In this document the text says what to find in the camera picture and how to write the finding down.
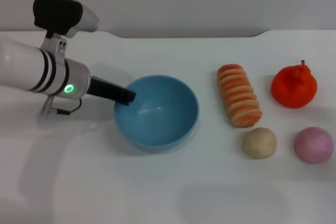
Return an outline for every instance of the black stripe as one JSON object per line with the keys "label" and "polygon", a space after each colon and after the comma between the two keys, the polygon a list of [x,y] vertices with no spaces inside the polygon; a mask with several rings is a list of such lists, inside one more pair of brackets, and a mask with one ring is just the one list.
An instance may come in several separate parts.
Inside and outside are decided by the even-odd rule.
{"label": "black stripe", "polygon": [[64,60],[64,64],[65,64],[65,77],[64,77],[64,81],[62,83],[62,86],[59,88],[59,90],[57,90],[55,93],[52,93],[50,95],[58,95],[66,86],[66,84],[68,83],[69,80],[69,65],[68,65],[68,61],[65,59]]}
{"label": "black stripe", "polygon": [[47,55],[41,50],[39,49],[43,55],[44,58],[44,70],[43,70],[43,74],[41,79],[39,80],[39,82],[36,84],[36,86],[34,86],[33,88],[27,90],[27,91],[34,91],[37,90],[39,87],[41,87],[41,85],[43,84],[43,82],[46,80],[47,78],[47,74],[48,74],[48,70],[49,70],[49,63],[48,63],[48,57]]}
{"label": "black stripe", "polygon": [[55,57],[52,54],[48,54],[50,59],[51,59],[51,75],[49,78],[49,81],[47,82],[47,84],[44,86],[44,88],[42,88],[40,91],[37,91],[37,93],[42,93],[44,91],[46,91],[50,85],[52,84],[52,82],[54,81],[55,75],[56,75],[56,62],[55,62]]}

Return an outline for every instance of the green led light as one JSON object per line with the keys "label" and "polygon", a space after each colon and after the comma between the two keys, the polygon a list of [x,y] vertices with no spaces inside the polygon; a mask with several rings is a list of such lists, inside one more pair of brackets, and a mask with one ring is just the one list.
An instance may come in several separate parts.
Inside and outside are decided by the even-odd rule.
{"label": "green led light", "polygon": [[74,85],[72,84],[66,85],[66,87],[64,88],[64,92],[71,93],[74,90],[73,88],[74,88]]}

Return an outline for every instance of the blue bowl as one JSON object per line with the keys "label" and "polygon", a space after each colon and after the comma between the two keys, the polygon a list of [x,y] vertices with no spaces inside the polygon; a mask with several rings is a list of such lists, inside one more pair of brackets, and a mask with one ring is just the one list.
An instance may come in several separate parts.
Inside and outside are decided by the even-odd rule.
{"label": "blue bowl", "polygon": [[129,106],[116,103],[114,117],[123,134],[149,152],[180,144],[194,128],[198,101],[182,81],[169,76],[148,76],[131,83],[136,92]]}

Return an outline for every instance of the striped bread roll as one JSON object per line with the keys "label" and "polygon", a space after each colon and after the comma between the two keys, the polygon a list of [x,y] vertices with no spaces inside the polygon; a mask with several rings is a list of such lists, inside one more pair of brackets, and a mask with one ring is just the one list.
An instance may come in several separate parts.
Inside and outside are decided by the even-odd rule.
{"label": "striped bread roll", "polygon": [[224,65],[217,75],[220,96],[231,124],[235,127],[255,125],[262,112],[243,68],[236,64]]}

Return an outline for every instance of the toy food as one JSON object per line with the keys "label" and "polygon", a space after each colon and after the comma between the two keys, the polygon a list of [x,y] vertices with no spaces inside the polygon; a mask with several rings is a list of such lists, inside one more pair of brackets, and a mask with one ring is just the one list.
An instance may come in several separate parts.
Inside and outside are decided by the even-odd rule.
{"label": "toy food", "polygon": [[302,60],[301,65],[281,69],[273,79],[272,95],[284,106],[305,106],[316,94],[317,82],[304,62]]}
{"label": "toy food", "polygon": [[243,141],[244,152],[256,159],[270,157],[276,149],[277,138],[267,128],[256,128],[248,132]]}
{"label": "toy food", "polygon": [[334,142],[330,134],[319,127],[302,130],[294,139],[296,154],[310,164],[321,164],[327,161],[334,150]]}
{"label": "toy food", "polygon": [[235,127],[255,125],[262,112],[243,68],[236,64],[224,65],[217,76],[222,102],[231,124]]}

